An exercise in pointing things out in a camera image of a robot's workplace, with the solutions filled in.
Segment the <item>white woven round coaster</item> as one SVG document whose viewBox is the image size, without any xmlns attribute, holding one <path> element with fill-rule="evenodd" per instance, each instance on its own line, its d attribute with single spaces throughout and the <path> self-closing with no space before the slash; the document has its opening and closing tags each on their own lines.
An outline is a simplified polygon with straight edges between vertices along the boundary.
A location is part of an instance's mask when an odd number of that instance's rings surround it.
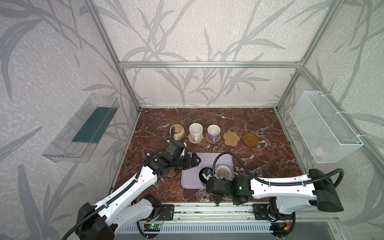
<svg viewBox="0 0 384 240">
<path fill-rule="evenodd" d="M 189 139 L 190 143 L 192 143 L 192 144 L 199 144 L 203 140 L 203 137 L 200 138 L 199 136 L 197 136 L 197 137 L 188 136 L 188 139 Z"/>
</svg>

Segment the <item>white mug blue handle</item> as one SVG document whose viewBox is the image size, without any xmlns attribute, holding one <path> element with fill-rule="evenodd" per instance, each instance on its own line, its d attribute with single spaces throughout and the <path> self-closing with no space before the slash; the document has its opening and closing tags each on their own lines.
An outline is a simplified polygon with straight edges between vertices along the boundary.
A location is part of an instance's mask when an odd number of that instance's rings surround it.
<svg viewBox="0 0 384 240">
<path fill-rule="evenodd" d="M 232 179 L 232 172 L 227 166 L 219 166 L 215 171 L 215 176 L 219 180 L 228 181 Z"/>
</svg>

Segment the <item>beige ceramic mug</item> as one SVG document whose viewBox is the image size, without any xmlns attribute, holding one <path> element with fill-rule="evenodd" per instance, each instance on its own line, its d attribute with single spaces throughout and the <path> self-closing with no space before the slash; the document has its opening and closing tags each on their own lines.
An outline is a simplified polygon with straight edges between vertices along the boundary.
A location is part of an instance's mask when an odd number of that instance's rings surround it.
<svg viewBox="0 0 384 240">
<path fill-rule="evenodd" d="M 177 141 L 184 141 L 186 137 L 185 129 L 180 124 L 172 125 L 170 128 L 170 134 L 171 134 L 172 140 L 177 140 Z"/>
</svg>

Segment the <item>white speckled mug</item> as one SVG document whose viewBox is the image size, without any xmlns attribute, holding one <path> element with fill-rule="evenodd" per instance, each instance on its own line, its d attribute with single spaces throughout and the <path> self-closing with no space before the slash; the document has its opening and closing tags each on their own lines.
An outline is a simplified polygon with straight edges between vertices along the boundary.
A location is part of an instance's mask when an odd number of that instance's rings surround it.
<svg viewBox="0 0 384 240">
<path fill-rule="evenodd" d="M 189 136 L 199 136 L 200 138 L 203 137 L 203 126 L 199 123 L 191 124 L 189 127 Z"/>
</svg>

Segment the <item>black mug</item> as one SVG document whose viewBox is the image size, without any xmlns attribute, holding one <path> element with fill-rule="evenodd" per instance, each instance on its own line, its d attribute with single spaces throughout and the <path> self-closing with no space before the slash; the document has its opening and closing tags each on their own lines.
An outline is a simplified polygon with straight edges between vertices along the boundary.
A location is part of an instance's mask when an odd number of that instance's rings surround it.
<svg viewBox="0 0 384 240">
<path fill-rule="evenodd" d="M 212 168 L 202 168 L 199 172 L 199 179 L 201 183 L 205 186 L 208 183 L 208 180 L 214 176 Z"/>
</svg>

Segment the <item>brown rattan round coaster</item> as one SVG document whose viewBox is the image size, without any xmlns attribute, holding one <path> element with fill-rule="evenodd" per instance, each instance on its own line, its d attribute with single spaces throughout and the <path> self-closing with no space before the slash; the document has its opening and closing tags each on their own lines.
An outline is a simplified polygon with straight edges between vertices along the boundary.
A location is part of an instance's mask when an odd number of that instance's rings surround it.
<svg viewBox="0 0 384 240">
<path fill-rule="evenodd" d="M 210 144 L 217 144 L 217 143 L 220 142 L 220 140 L 221 140 L 221 136 L 219 136 L 218 139 L 217 139 L 215 142 L 211 141 L 211 140 L 209 139 L 208 135 L 205 135 L 205 139 L 206 139 L 206 141 L 208 141 Z"/>
</svg>

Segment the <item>white mug lilac handle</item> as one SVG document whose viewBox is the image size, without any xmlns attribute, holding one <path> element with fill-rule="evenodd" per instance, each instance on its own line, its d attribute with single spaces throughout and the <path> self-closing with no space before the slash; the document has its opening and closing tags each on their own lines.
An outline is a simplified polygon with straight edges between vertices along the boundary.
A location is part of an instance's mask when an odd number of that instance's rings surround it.
<svg viewBox="0 0 384 240">
<path fill-rule="evenodd" d="M 221 128 L 217 125 L 210 125 L 207 128 L 207 135 L 209 139 L 215 142 L 221 134 Z"/>
</svg>

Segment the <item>cork flower coaster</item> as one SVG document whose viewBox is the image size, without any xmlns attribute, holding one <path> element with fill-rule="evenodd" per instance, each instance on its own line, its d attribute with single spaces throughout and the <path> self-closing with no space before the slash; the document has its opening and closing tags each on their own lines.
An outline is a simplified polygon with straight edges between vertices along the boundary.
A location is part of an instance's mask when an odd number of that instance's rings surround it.
<svg viewBox="0 0 384 240">
<path fill-rule="evenodd" d="M 226 146 L 229 147 L 236 147 L 238 145 L 238 142 L 240 141 L 240 137 L 236 132 L 227 131 L 223 135 L 224 143 Z"/>
</svg>

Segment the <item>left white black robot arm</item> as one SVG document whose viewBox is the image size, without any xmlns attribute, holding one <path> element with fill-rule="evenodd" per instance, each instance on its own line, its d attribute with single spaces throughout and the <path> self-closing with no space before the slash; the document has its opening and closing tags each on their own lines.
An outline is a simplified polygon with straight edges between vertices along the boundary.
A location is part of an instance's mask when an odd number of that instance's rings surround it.
<svg viewBox="0 0 384 240">
<path fill-rule="evenodd" d="M 94 205 L 84 204 L 79 209 L 77 223 L 62 238 L 66 240 L 75 233 L 81 240 L 114 239 L 118 231 L 131 223 L 156 215 L 154 209 L 161 203 L 154 197 L 131 204 L 144 190 L 170 171 L 189 170 L 201 161 L 196 153 L 188 153 L 183 142 L 170 140 L 164 147 L 148 154 L 137 173 L 116 191 Z"/>
</svg>

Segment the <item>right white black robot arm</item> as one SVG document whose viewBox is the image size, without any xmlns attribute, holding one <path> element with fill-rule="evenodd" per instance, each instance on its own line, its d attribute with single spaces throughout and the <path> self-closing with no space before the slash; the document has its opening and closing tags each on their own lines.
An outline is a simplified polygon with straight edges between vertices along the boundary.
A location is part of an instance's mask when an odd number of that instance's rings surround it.
<svg viewBox="0 0 384 240">
<path fill-rule="evenodd" d="M 336 169 L 324 174 L 311 169 L 307 175 L 293 178 L 253 178 L 243 176 L 232 181 L 209 178 L 206 190 L 215 202 L 231 199 L 234 205 L 242 205 L 251 199 L 270 200 L 270 215 L 291 215 L 310 206 L 319 211 L 337 213 L 344 207 L 336 191 L 343 179 L 344 171 Z"/>
</svg>

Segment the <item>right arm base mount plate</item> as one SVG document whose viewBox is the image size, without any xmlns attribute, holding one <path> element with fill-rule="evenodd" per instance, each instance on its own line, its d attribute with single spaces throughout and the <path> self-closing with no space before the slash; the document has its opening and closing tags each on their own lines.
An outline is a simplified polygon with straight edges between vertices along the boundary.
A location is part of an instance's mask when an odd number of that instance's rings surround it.
<svg viewBox="0 0 384 240">
<path fill-rule="evenodd" d="M 253 204 L 253 213 L 255 220 L 267 220 L 272 223 L 284 220 L 295 220 L 296 214 L 285 215 L 279 212 L 276 204 Z"/>
</svg>

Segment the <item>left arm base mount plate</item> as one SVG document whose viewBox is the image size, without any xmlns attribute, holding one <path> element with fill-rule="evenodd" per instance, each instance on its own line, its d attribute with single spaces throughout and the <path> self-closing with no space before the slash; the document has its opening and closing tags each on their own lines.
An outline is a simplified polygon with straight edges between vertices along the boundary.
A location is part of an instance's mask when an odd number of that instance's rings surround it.
<svg viewBox="0 0 384 240">
<path fill-rule="evenodd" d="M 153 208 L 150 220 L 154 221 L 172 221 L 174 219 L 175 205 L 161 204 Z"/>
</svg>

